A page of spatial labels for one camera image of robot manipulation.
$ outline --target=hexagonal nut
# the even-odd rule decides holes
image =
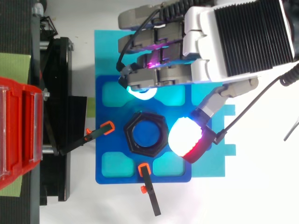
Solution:
[[[142,147],[142,146],[138,145],[135,142],[134,136],[133,136],[134,127],[138,123],[140,123],[141,121],[144,121],[144,120],[153,122],[154,124],[156,124],[156,126],[160,130],[160,136],[159,136],[158,141],[154,145],[149,146],[149,147]],[[131,120],[124,126],[123,130],[126,135],[129,149],[132,153],[145,155],[148,157],[155,157],[168,144],[169,130],[168,130],[168,126],[166,123],[166,119],[164,116],[161,116],[161,115],[158,115],[155,113],[148,113],[148,112],[135,113],[133,115],[133,117],[131,118]]]

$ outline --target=red plastic bin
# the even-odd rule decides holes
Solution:
[[[0,189],[42,159],[42,91],[0,77]]]

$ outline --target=blue plastic board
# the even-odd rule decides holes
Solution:
[[[165,116],[170,129],[179,117],[186,116],[214,87],[220,84],[195,84],[159,88],[154,98],[142,101],[130,95],[118,83],[115,68],[118,60],[118,39],[130,34],[125,31],[95,31],[96,126],[107,120],[115,131],[96,140],[96,181],[101,184],[143,182],[137,166],[150,165],[153,182],[187,182],[192,177],[225,176],[225,156],[235,155],[234,145],[213,145],[196,163],[189,164],[165,147],[155,158],[133,154],[128,149],[123,126],[134,112],[156,112]],[[124,64],[133,63],[144,52],[125,55]],[[234,115],[235,106],[226,105],[212,119],[213,130],[224,127],[224,116]],[[157,127],[150,123],[137,126],[134,138],[151,145],[157,138]]]

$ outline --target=coiled cable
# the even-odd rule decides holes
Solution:
[[[289,86],[299,80],[299,63],[294,68],[283,74],[280,83],[283,86]]]
[[[243,117],[243,115],[259,100],[260,97],[262,97],[262,95],[269,89],[271,88],[278,80],[280,80],[280,83],[283,86],[289,86],[293,83],[295,83],[296,81],[299,80],[299,63],[295,65],[294,68],[292,68],[291,70],[289,70],[288,72],[286,72],[285,74],[277,77],[276,79],[274,79],[269,85],[267,85],[266,88],[263,89],[263,91],[260,92],[260,94],[258,94],[258,96],[239,114],[239,116],[233,120],[232,123],[230,123],[226,128],[224,128],[219,135],[221,135],[221,133],[227,133],[228,130],[235,124],[237,123],[238,120],[241,119],[241,117]]]
[[[137,37],[137,35],[139,35],[142,31],[142,29],[145,28],[146,24],[148,24],[156,14],[159,13],[159,9],[155,10],[154,12],[152,12],[149,17],[141,24],[141,26],[135,31],[135,33],[130,37],[130,39],[128,40],[128,42],[126,43],[125,47],[122,49],[121,54],[118,58],[118,61],[116,63],[116,70],[118,70],[119,72],[121,72],[121,70],[125,67],[125,65],[121,62],[123,56],[125,55],[128,47],[130,46],[130,44],[134,41],[134,39]]]
[[[184,16],[192,6],[207,6],[214,5],[211,0],[179,0],[171,5],[162,7],[159,12],[161,21],[169,22],[180,16]]]

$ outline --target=black metal frame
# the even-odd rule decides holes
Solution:
[[[44,154],[40,164],[40,205],[47,205],[48,196],[69,198],[71,154],[58,151],[84,136],[87,97],[71,96],[70,44],[67,37],[51,39],[41,51],[41,85],[50,93],[44,103],[43,143],[54,153]]]
[[[41,18],[41,41],[49,41],[58,34],[49,16]]]

